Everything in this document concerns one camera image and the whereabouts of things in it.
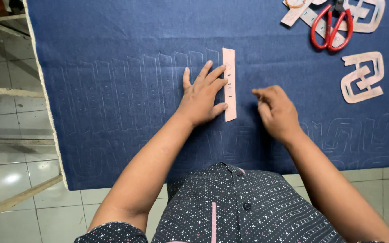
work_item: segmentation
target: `hand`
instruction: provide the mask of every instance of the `hand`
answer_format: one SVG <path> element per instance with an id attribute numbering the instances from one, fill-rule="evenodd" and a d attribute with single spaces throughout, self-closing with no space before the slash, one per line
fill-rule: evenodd
<path id="1" fill-rule="evenodd" d="M 294 104 L 280 86 L 252 90 L 252 93 L 258 98 L 258 111 L 271 136 L 286 146 L 304 133 Z"/>
<path id="2" fill-rule="evenodd" d="M 214 106 L 216 94 L 227 84 L 227 79 L 218 78 L 226 70 L 225 65 L 208 74 L 212 64 L 212 61 L 205 64 L 193 85 L 190 84 L 190 69 L 186 67 L 184 71 L 182 78 L 184 96 L 175 115 L 187 119 L 193 127 L 214 119 L 229 107 L 226 103 Z"/>

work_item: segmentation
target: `scissors handle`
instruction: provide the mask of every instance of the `scissors handle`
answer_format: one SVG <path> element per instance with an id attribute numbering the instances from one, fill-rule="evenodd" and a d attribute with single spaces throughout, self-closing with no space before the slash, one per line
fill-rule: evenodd
<path id="1" fill-rule="evenodd" d="M 331 19 L 332 19 L 332 11 L 329 11 L 331 9 L 331 4 L 329 4 L 322 12 L 316 17 L 315 21 L 313 21 L 312 24 L 312 29 L 310 31 L 310 40 L 317 49 L 323 50 L 327 48 L 328 43 L 329 43 L 329 38 L 330 38 L 330 32 L 331 32 Z M 328 13 L 328 26 L 325 31 L 325 42 L 323 45 L 319 45 L 318 42 L 316 41 L 316 27 L 318 26 L 319 20 L 327 13 Z"/>
<path id="2" fill-rule="evenodd" d="M 327 29 L 325 30 L 325 42 L 323 45 L 320 45 L 316 41 L 316 27 L 320 21 L 320 19 L 328 12 L 328 20 L 327 20 Z M 333 47 L 332 43 L 335 39 L 335 36 L 337 34 L 338 28 L 340 27 L 340 24 L 343 22 L 343 18 L 346 15 L 346 21 L 348 23 L 348 36 L 346 37 L 343 44 L 341 44 L 339 47 Z M 329 51 L 336 52 L 341 49 L 343 49 L 351 40 L 352 33 L 354 31 L 354 24 L 352 22 L 352 15 L 351 10 L 347 9 L 346 11 L 342 12 L 340 14 L 340 17 L 338 18 L 338 21 L 336 25 L 334 26 L 333 31 L 331 32 L 331 26 L 332 26 L 332 7 L 331 5 L 328 5 L 322 12 L 316 17 L 316 19 L 313 21 L 312 29 L 310 31 L 310 40 L 317 49 L 323 50 L 325 48 L 328 48 Z"/>
<path id="3" fill-rule="evenodd" d="M 340 27 L 340 24 L 342 23 L 345 15 L 346 15 L 346 22 L 348 23 L 348 36 L 346 36 L 346 39 L 344 40 L 344 42 L 340 46 L 333 47 L 332 42 L 334 41 L 335 35 L 337 34 L 338 28 Z M 329 37 L 329 43 L 328 43 L 328 50 L 329 51 L 337 52 L 337 51 L 343 49 L 349 43 L 349 41 L 352 38 L 352 33 L 354 32 L 354 23 L 352 21 L 353 20 L 352 20 L 352 15 L 351 15 L 350 9 L 346 9 L 346 11 L 344 11 L 340 14 L 340 17 L 338 18 L 337 23 L 336 23 L 336 25 L 335 25 L 334 29 L 332 30 L 330 37 Z M 328 25 L 331 25 L 331 18 L 329 17 L 329 15 L 328 15 Z"/>

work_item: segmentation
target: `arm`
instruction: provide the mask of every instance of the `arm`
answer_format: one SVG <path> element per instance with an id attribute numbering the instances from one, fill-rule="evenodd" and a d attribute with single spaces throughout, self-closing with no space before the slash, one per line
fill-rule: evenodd
<path id="1" fill-rule="evenodd" d="M 190 84 L 190 70 L 185 69 L 184 96 L 178 110 L 128 163 L 95 213 L 88 230 L 113 221 L 127 222 L 146 230 L 149 211 L 192 130 L 228 108 L 225 103 L 214 106 L 215 95 L 227 82 L 218 79 L 226 67 L 218 67 L 208 74 L 211 66 L 212 62 L 208 61 L 193 85 Z"/>
<path id="2" fill-rule="evenodd" d="M 295 106 L 279 86 L 253 90 L 265 128 L 289 151 L 313 206 L 350 242 L 389 243 L 389 227 L 305 135 Z"/>

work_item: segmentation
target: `pink shirt trim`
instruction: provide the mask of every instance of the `pink shirt trim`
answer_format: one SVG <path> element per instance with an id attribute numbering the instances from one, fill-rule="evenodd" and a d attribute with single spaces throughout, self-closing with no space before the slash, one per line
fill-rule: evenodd
<path id="1" fill-rule="evenodd" d="M 211 225 L 211 243 L 216 243 L 216 202 L 213 202 L 213 223 Z"/>
<path id="2" fill-rule="evenodd" d="M 237 167 L 237 168 L 239 168 L 239 167 Z M 243 170 L 243 169 L 241 169 L 241 168 L 239 168 L 244 174 L 246 174 L 246 172 Z"/>

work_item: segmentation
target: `person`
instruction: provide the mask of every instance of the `person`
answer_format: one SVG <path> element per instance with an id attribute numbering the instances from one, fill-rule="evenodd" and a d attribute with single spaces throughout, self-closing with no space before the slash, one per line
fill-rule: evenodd
<path id="1" fill-rule="evenodd" d="M 185 69 L 175 114 L 136 154 L 75 242 L 147 242 L 148 213 L 193 129 L 228 108 L 214 104 L 226 85 L 208 61 L 193 85 Z M 313 206 L 277 173 L 216 163 L 168 184 L 169 202 L 152 240 L 167 242 L 389 243 L 389 227 L 305 135 L 277 85 L 252 91 L 267 132 L 289 151 Z"/>

